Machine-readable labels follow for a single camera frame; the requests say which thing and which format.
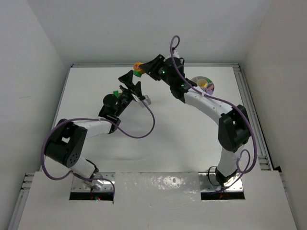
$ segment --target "black cable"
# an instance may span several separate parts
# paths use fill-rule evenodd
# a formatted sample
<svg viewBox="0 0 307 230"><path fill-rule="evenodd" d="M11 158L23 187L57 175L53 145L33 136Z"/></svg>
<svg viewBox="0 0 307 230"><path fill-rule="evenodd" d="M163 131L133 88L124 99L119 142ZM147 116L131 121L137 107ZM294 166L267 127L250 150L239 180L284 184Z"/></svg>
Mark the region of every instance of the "black cable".
<svg viewBox="0 0 307 230"><path fill-rule="evenodd" d="M212 184L212 182L211 182L211 180L210 180L210 169L213 168L213 167L217 168L217 166L211 166L211 167L208 169L208 173L207 173L207 177L208 177L208 180L209 180L210 184Z"/></svg>

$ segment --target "white wall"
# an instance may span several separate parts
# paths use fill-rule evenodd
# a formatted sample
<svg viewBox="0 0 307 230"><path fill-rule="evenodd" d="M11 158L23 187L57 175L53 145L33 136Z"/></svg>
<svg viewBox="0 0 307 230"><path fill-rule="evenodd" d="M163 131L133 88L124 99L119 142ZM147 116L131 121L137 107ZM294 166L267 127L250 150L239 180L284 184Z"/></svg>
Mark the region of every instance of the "white wall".
<svg viewBox="0 0 307 230"><path fill-rule="evenodd" d="M244 67L299 229L307 229L307 1L274 0Z"/></svg>
<svg viewBox="0 0 307 230"><path fill-rule="evenodd" d="M28 0L66 64L147 61L173 35L188 62L240 61L271 0Z"/></svg>
<svg viewBox="0 0 307 230"><path fill-rule="evenodd" d="M0 229L39 169L67 69L25 0L0 1Z"/></svg>

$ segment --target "purple cable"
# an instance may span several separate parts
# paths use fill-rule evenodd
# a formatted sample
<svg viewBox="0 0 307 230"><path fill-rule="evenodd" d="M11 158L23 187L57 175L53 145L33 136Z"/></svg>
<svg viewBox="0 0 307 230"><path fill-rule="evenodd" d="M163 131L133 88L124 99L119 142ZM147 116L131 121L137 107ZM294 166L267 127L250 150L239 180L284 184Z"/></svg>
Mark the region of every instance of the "purple cable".
<svg viewBox="0 0 307 230"><path fill-rule="evenodd" d="M173 42L174 42L174 39L175 39L175 38L178 39L178 43L176 44L175 47L173 47ZM195 92L197 92L197 93L199 93L200 95L202 95L202 92L201 92L201 91L195 89L195 88L194 88L194 87L193 87L193 86L192 86L192 85L181 75L181 73L180 73L180 71L179 71L179 69L178 69L178 67L177 67L177 65L176 65L176 63L175 63L173 50L174 50L175 48L178 47L179 43L180 43L180 38L179 38L178 35L175 35L175 36L172 38L172 40L171 40L171 45L170 45L170 48L169 48L169 51L170 51L170 53L171 53L171 59L172 59L174 68L175 68L177 74L180 76L180 78L181 78L190 88L192 88ZM249 169L247 169L247 167L246 167L246 169L242 171L242 170L240 169L240 166L239 166L239 159L238 159L237 162L236 162L236 166L237 166L238 171L239 171L241 174L249 173L249 172L252 171L252 169L255 167L256 162L257 162L257 144L256 144L256 138L255 138L255 134L254 134L254 132L253 132L251 126L250 126L249 121L247 120L247 118L245 117L245 115L241 112L241 110L239 110L239 109L238 109L234 104L232 104L231 102L226 101L226 100L224 100L224 99L217 98L217 97L212 97L212 96L210 96L210 95L208 95L208 94L204 94L204 96L230 105L231 107L233 107L233 108L240 114L240 116L243 118L244 122L246 123L246 125L247 125L247 127L248 127L248 130L249 130L249 132L250 132L252 141L253 141L253 146L254 146L254 158L253 158L253 162L252 162L252 164L251 164L251 166L250 166ZM241 151L240 157L242 157L242 153L243 153L244 151L246 151L246 152L249 154L249 152L248 152L246 149L244 149L244 150Z"/></svg>
<svg viewBox="0 0 307 230"><path fill-rule="evenodd" d="M143 135L143 136L140 136L140 137L135 137L135 136L132 136L128 133L126 133L123 129L121 129L118 125L116 125L114 122L110 121L110 120L107 120L107 119L104 119L104 118L73 118L73 119L69 119L69 120L66 120L66 121L63 121L61 122L60 124L58 124L57 126L55 126L48 134L47 136L45 137L45 140L43 142L43 146L42 146L42 150L41 150L41 154L40 154L40 161L41 161L41 164L42 164L42 169L45 173L45 175L51 179L51 180L54 180L54 181L59 181L59 180L62 180L64 178L66 178L69 174L72 173L72 170L70 170L66 175L62 176L62 177L53 177L52 175L50 175L47 171L47 168L45 166L45 159L44 159L44 155L45 155L45 149L46 149L46 145L47 145L47 142L49 140L49 138L51 137L51 135L54 133L55 130L57 130L58 128L60 128L61 126L69 123L69 122L72 122L72 121L107 121L107 122L110 122L112 125L114 125L119 131L121 131L123 134L125 134L126 136L130 137L130 138L135 138L135 139L141 139L141 138L145 138L147 137L149 134L151 134L151 132L153 131L154 129L154 126L155 126L155 117L154 117L154 114L153 112L151 111L151 109L148 107L148 105L142 101L142 103L145 105L145 107L148 109L148 111L150 112L151 116L153 117L153 126L152 128L150 129L150 131ZM109 181L108 179L105 179L105 178L94 178L94 179L90 179L90 178L84 178L84 177L81 177L80 175L77 176L78 178L80 179L83 179L83 180L87 180L87 181L92 181L92 180L105 180L105 181ZM113 185L113 183L111 182L112 186L113 186L113 193L115 192L115 187Z"/></svg>

